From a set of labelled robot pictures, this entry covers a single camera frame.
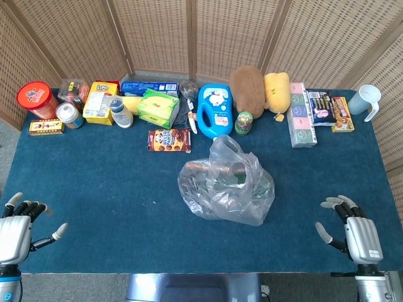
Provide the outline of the brown plush toy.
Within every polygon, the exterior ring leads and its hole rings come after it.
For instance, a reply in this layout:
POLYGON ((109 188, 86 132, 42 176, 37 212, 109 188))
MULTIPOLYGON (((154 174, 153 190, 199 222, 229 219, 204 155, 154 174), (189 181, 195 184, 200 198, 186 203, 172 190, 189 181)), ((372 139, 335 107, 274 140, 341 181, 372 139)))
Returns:
POLYGON ((238 67, 229 78, 233 106, 238 113, 247 111, 253 119, 258 119, 266 109, 264 79, 256 67, 238 67))

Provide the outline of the Hello Panda biscuit box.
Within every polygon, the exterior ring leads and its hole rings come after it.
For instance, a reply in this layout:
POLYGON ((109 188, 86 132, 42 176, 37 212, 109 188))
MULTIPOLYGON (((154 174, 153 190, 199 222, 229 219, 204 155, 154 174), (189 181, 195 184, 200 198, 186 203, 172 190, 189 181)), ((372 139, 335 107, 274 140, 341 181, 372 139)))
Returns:
POLYGON ((151 152, 191 153, 189 129, 152 130, 148 133, 147 149, 151 152))

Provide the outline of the pale blue plastic pitcher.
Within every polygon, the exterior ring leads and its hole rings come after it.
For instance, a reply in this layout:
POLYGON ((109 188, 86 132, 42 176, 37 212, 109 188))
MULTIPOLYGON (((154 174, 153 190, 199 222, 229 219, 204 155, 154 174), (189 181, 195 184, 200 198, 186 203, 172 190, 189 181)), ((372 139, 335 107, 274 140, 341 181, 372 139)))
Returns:
POLYGON ((380 90, 373 85, 363 85, 348 101, 348 109, 351 115, 359 115, 371 108, 369 114, 364 119, 364 122, 371 121, 378 113, 382 94, 380 90))

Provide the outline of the green egg-shaped toy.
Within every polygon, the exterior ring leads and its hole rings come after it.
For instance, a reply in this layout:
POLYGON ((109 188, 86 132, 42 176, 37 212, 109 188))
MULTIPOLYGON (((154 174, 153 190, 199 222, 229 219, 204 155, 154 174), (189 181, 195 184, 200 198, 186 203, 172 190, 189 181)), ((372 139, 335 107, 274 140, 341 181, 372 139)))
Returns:
POLYGON ((253 116, 248 111, 240 112, 236 122, 235 130, 238 135, 247 135, 252 128, 253 116))

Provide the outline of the yellow sponge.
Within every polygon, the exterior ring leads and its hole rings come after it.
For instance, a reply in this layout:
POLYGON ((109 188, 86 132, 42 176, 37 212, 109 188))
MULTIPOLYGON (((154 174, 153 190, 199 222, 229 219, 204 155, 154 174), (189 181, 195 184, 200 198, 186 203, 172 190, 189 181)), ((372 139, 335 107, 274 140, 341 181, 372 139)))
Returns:
POLYGON ((141 96, 122 96, 123 105, 135 116, 139 115, 137 106, 141 100, 141 96))

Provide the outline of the orange red snack box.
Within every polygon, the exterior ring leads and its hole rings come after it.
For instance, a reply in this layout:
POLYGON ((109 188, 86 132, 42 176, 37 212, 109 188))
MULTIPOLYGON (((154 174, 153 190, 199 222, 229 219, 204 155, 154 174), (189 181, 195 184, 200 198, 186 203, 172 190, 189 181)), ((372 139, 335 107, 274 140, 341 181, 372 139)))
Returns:
POLYGON ((355 130, 345 97, 332 97, 336 123, 331 127, 333 133, 349 133, 355 130))

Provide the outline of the red cylindrical snack canister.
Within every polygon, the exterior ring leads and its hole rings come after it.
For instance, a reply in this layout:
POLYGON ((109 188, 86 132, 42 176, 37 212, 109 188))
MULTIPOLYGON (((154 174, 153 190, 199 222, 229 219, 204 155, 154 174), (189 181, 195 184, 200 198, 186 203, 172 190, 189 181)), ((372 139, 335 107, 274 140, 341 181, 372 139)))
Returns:
POLYGON ((58 100, 51 88, 42 81, 25 84, 16 95, 17 103, 40 119, 55 119, 58 100))

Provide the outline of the dark blue snack packet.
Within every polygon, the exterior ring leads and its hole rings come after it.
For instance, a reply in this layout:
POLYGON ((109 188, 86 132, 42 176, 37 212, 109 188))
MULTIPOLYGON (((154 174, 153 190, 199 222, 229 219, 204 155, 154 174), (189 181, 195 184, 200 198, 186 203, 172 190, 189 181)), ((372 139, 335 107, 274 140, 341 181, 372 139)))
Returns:
POLYGON ((336 117, 330 91, 307 90, 314 126, 334 126, 336 117))

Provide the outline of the blue Doraemon bottle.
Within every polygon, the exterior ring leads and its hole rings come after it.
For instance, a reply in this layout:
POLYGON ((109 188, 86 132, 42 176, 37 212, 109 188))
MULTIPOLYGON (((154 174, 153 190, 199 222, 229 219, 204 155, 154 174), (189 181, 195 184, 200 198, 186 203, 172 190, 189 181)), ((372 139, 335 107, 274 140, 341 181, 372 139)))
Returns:
POLYGON ((197 121, 201 132, 214 140, 220 135, 230 135, 233 98, 226 84, 206 84, 198 93, 197 121))

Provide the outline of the clear plastic bag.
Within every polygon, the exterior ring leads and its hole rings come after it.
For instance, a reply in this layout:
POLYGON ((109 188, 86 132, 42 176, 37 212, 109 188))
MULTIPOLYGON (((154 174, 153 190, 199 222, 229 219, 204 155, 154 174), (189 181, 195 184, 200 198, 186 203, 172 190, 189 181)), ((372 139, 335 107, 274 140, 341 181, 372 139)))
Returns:
POLYGON ((206 159, 191 160, 208 165, 244 166, 246 168, 247 187, 236 187, 236 175, 181 169, 178 186, 181 196, 196 216, 206 220, 229 220, 251 226, 260 226, 275 200, 273 198, 253 199, 249 185, 262 174, 268 174, 262 168, 258 158, 251 152, 245 153, 241 146, 230 136, 217 137, 210 147, 206 159))

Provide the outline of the pastel tissue multipack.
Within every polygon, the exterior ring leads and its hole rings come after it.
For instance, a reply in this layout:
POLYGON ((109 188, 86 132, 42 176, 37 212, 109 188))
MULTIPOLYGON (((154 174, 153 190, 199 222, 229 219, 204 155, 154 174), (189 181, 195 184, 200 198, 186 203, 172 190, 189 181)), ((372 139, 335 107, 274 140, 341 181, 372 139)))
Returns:
POLYGON ((290 107, 287 111, 292 148, 308 148, 317 144, 314 121, 303 82, 290 84, 290 107))

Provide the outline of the nut jar white lid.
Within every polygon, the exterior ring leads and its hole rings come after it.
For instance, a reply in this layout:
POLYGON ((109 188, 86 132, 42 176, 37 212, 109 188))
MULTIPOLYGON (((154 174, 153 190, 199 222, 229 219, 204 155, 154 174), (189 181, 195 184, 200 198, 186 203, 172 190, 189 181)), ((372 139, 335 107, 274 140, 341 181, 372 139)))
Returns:
POLYGON ((84 118, 71 103, 62 103, 56 109, 57 118, 71 129, 78 129, 84 124, 84 118))

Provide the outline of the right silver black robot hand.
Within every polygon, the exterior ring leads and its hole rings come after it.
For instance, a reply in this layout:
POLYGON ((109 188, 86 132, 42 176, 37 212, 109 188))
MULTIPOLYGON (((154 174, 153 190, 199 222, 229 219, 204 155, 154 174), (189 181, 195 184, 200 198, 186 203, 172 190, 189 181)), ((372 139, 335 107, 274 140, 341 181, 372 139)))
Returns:
POLYGON ((315 228, 324 243, 349 255, 357 265, 377 265, 383 260, 383 252, 377 228, 361 207, 347 196, 327 197, 321 207, 334 210, 340 217, 345 241, 332 237, 320 222, 315 228))

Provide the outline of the blue carpet table mat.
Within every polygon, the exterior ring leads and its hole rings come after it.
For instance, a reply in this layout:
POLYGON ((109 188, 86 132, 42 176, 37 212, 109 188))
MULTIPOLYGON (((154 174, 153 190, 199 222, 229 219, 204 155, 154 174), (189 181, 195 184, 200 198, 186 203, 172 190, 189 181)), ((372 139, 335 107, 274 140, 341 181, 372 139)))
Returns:
POLYGON ((350 197, 371 218, 383 250, 383 270, 403 269, 403 229, 371 123, 354 118, 351 133, 316 129, 317 144, 293 148, 286 121, 265 112, 236 141, 253 153, 275 182, 275 200, 261 226, 194 215, 177 178, 189 160, 206 158, 202 134, 192 150, 151 152, 152 125, 128 129, 87 123, 62 135, 33 137, 24 128, 0 199, 15 193, 47 204, 32 237, 49 236, 62 223, 61 240, 31 253, 27 273, 97 272, 330 272, 353 271, 347 255, 326 245, 315 223, 335 238, 344 227, 321 202, 350 197))

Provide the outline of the blue flat box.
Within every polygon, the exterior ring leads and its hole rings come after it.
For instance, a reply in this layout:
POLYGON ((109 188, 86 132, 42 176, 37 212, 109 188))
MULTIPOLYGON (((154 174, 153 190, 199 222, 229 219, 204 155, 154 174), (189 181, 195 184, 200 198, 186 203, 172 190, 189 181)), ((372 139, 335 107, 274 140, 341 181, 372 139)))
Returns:
POLYGON ((179 84, 177 82, 123 82, 120 86, 120 92, 123 96, 142 97, 148 89, 168 94, 174 97, 180 97, 179 84))

